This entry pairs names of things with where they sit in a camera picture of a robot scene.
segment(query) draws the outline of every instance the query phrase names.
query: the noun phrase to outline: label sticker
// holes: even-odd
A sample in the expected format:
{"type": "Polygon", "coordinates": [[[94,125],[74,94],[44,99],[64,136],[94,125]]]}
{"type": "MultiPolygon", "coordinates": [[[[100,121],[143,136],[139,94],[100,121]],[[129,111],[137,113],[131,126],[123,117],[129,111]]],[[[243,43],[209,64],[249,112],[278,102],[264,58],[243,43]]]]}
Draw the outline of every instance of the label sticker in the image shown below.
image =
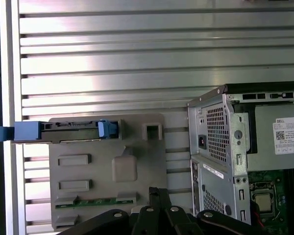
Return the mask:
{"type": "Polygon", "coordinates": [[[294,153],[294,117],[277,118],[273,134],[275,154],[294,153]]]}
{"type": "Polygon", "coordinates": [[[205,169],[207,169],[208,171],[210,171],[211,173],[215,174],[216,176],[220,177],[221,179],[224,179],[224,175],[220,172],[218,172],[217,170],[211,168],[210,166],[203,164],[203,167],[205,169]]]}

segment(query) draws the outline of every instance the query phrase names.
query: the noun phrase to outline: barcode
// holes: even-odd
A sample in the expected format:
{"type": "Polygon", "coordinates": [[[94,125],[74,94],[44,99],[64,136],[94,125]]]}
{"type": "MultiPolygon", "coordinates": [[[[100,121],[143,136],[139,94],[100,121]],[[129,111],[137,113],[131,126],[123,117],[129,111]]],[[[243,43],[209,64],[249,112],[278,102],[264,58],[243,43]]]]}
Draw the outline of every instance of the barcode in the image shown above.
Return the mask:
{"type": "Polygon", "coordinates": [[[276,135],[277,141],[280,141],[280,140],[284,140],[285,139],[285,137],[284,137],[284,131],[277,131],[277,132],[275,132],[275,135],[276,135]]]}

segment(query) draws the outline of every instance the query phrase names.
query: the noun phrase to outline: green circuit board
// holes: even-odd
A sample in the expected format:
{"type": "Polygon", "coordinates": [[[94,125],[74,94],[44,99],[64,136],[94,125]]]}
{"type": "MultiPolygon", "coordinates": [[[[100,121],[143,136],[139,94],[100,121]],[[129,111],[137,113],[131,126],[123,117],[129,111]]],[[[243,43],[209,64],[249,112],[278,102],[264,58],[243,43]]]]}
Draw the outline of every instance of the green circuit board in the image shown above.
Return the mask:
{"type": "Polygon", "coordinates": [[[110,206],[119,204],[133,204],[132,200],[129,201],[117,201],[115,197],[113,198],[98,198],[92,200],[75,200],[72,204],[57,205],[55,208],[74,208],[74,207],[94,207],[94,206],[110,206]]]}
{"type": "Polygon", "coordinates": [[[260,214],[261,222],[265,230],[273,235],[287,235],[287,205],[284,191],[284,178],[282,170],[257,171],[248,173],[250,190],[255,189],[255,185],[266,185],[264,187],[273,194],[272,203],[274,214],[268,216],[260,214]]]}

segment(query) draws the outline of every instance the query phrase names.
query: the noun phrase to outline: metal mesh vent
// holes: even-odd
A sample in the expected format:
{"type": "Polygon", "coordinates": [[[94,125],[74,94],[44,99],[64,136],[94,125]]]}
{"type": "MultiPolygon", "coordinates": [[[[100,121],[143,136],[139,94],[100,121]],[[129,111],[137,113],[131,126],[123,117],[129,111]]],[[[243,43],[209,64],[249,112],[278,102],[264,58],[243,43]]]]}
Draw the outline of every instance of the metal mesh vent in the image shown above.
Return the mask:
{"type": "Polygon", "coordinates": [[[207,190],[204,195],[204,206],[205,210],[213,210],[224,214],[224,206],[218,201],[213,195],[211,195],[207,190]]]}
{"type": "Polygon", "coordinates": [[[208,149],[210,157],[226,162],[225,147],[229,145],[229,131],[224,128],[223,107],[207,111],[208,149]]]}

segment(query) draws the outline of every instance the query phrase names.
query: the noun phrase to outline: red wire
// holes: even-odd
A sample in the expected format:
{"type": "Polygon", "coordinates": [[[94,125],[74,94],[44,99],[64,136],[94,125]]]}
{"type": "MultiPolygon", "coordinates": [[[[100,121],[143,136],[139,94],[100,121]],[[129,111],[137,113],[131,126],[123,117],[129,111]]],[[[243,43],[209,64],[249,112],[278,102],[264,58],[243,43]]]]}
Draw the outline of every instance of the red wire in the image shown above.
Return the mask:
{"type": "Polygon", "coordinates": [[[258,221],[258,223],[260,224],[260,226],[263,228],[264,227],[264,225],[263,225],[263,223],[260,221],[260,217],[259,217],[259,215],[256,213],[256,212],[254,212],[254,214],[256,215],[256,217],[257,217],[257,221],[258,221]]]}

